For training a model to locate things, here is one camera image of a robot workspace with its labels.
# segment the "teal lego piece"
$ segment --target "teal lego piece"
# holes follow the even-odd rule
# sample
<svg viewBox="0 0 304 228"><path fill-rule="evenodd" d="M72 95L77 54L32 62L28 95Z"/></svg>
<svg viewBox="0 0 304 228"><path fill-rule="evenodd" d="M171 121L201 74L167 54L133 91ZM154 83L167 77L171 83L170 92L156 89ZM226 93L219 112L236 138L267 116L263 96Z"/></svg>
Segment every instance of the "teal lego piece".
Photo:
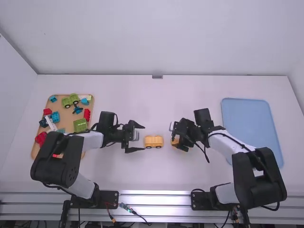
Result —
<svg viewBox="0 0 304 228"><path fill-rule="evenodd" d="M81 99L81 103L83 105L89 105L89 102L88 102L88 100L86 98Z"/></svg>
<svg viewBox="0 0 304 228"><path fill-rule="evenodd" d="M57 98L53 95L49 98L49 100L53 103L53 102L57 101Z"/></svg>
<svg viewBox="0 0 304 228"><path fill-rule="evenodd" d="M59 112L53 112L52 113L52 119L53 119L53 123L58 123L60 121Z"/></svg>
<svg viewBox="0 0 304 228"><path fill-rule="evenodd" d="M60 128L60 129L58 129L57 131L60 132L60 133L65 133L65 132L66 132L66 129L65 129L65 128Z"/></svg>
<svg viewBox="0 0 304 228"><path fill-rule="evenodd" d="M80 107L76 106L76 108L74 108L74 112L73 113L79 114L79 113L82 112L82 110L83 110L83 108L80 108Z"/></svg>

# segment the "blue lego block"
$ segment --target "blue lego block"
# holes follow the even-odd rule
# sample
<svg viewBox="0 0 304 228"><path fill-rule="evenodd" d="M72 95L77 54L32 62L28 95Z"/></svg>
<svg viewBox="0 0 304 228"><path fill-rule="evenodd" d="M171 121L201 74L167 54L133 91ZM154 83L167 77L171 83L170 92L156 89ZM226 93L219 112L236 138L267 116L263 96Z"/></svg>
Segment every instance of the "blue lego block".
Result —
<svg viewBox="0 0 304 228"><path fill-rule="evenodd" d="M57 130L58 132L61 132L61 133L65 133L66 132L66 129L65 128L60 128Z"/></svg>
<svg viewBox="0 0 304 228"><path fill-rule="evenodd" d="M55 101L57 100L57 98L53 95L53 96L51 96L51 97L49 98L49 100L50 100L51 102L55 102Z"/></svg>
<svg viewBox="0 0 304 228"><path fill-rule="evenodd" d="M79 114L81 112L82 112L82 110L79 110L79 109L76 110L76 114Z"/></svg>
<svg viewBox="0 0 304 228"><path fill-rule="evenodd" d="M59 112L53 112L52 113L52 119L53 119L53 123L58 123L60 121Z"/></svg>
<svg viewBox="0 0 304 228"><path fill-rule="evenodd" d="M81 103L82 103L83 105L89 105L89 102L87 101L86 98L81 99Z"/></svg>
<svg viewBox="0 0 304 228"><path fill-rule="evenodd" d="M42 120L40 120L39 124L43 128L46 128L48 126L47 121L45 120L45 118L43 118Z"/></svg>
<svg viewBox="0 0 304 228"><path fill-rule="evenodd" d="M79 109L79 107L77 106L77 108L74 108L74 111L76 111L76 114L79 114L82 112L83 109Z"/></svg>

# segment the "blue plastic mat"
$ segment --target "blue plastic mat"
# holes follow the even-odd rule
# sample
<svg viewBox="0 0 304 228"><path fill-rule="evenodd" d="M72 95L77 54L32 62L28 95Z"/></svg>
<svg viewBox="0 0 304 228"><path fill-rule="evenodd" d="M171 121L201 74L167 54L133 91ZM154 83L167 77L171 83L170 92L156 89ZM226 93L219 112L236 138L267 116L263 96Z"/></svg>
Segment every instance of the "blue plastic mat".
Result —
<svg viewBox="0 0 304 228"><path fill-rule="evenodd" d="M224 98L222 114L224 127L231 135L254 147L270 148L279 168L283 167L282 151L268 102Z"/></svg>

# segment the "wooden tray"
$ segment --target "wooden tray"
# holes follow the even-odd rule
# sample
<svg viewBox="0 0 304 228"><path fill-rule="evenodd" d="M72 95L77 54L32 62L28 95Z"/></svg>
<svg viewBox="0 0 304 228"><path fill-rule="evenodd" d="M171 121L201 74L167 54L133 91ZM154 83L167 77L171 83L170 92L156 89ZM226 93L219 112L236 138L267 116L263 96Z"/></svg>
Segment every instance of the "wooden tray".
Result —
<svg viewBox="0 0 304 228"><path fill-rule="evenodd" d="M55 97L57 98L57 101L52 103L49 99L47 99L47 104L45 107L45 108L50 108L52 110L52 112L56 112L56 111L59 112L60 121L58 123L55 123L55 125L58 129L65 128L66 133L74 132L73 121L82 119L84 117L84 110L80 114L72 114L72 112L74 110L74 106L71 106L69 108L64 108L62 106L61 99L64 97L67 97L69 95L70 94L55 95ZM81 102L79 102L77 106L84 108L84 109L85 108L90 109L91 115L92 115L93 105L94 105L94 98L92 96L92 100L89 103L89 105L83 105L83 104L81 104ZM49 130L49 127L43 128L43 127L39 126L37 135L40 134L41 132L46 132L47 130ZM34 145L32 148L32 152L30 154L32 159L36 158L39 150L40 150L39 144L36 143L35 139L34 139Z"/></svg>

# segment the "yellow toy car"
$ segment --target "yellow toy car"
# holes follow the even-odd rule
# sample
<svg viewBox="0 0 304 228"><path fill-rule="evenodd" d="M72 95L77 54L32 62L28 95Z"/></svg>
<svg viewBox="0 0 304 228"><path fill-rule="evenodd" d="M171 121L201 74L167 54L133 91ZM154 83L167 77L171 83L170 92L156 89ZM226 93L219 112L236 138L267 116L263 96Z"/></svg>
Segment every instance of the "yellow toy car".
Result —
<svg viewBox="0 0 304 228"><path fill-rule="evenodd" d="M163 137L160 135L157 136L147 135L144 138L144 146L147 149L150 149L152 147L161 148L163 147Z"/></svg>

